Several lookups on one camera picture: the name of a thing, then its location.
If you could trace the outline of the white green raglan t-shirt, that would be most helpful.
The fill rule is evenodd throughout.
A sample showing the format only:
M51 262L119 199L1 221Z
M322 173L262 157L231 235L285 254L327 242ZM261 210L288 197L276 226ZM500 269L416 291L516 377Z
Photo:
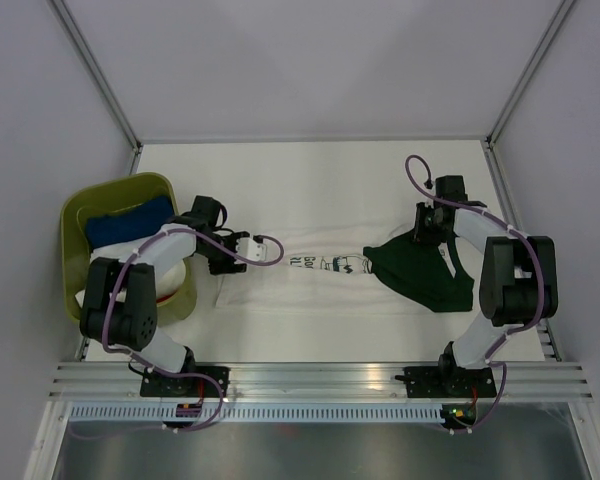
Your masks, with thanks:
M267 256L225 277L216 307L268 313L420 315L473 311L473 269L455 245L419 247L379 224L286 229Z

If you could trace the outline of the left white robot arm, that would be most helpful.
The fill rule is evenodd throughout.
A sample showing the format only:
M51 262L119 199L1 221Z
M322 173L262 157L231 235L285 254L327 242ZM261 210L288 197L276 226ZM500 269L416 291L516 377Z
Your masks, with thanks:
M190 211L169 218L130 253L96 258L83 297L82 335L164 374L175 395L192 393L198 384L194 355L158 327L157 281L194 255L207 259L212 275L243 273L263 260L263 239L226 229L225 216L219 201L198 196Z

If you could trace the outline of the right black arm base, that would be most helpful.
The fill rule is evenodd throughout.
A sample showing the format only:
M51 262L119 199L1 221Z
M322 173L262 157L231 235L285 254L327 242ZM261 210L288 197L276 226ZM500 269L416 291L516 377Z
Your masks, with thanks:
M410 399L495 398L497 388L492 370L459 369L443 373L434 366L405 367L394 379L405 386Z

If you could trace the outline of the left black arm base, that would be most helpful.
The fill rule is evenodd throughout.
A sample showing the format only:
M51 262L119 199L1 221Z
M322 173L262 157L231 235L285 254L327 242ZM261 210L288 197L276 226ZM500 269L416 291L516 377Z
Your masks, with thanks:
M221 387L222 393L226 394L229 385L230 368L226 366L202 365L198 366L197 373L206 375ZM143 373L143 381L140 387L140 396L145 398L194 398L219 397L218 391L209 380L202 378L173 378L159 373Z

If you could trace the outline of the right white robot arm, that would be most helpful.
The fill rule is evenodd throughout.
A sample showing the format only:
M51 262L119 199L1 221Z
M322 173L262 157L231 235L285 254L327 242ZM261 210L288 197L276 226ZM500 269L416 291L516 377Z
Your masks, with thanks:
M469 200L460 175L428 179L417 189L429 201L417 205L415 240L440 244L462 238L483 258L480 312L450 344L448 355L453 360L436 371L439 388L458 395L471 385L471 370L487 367L510 337L555 315L555 243L548 236L521 232L491 213L484 203Z

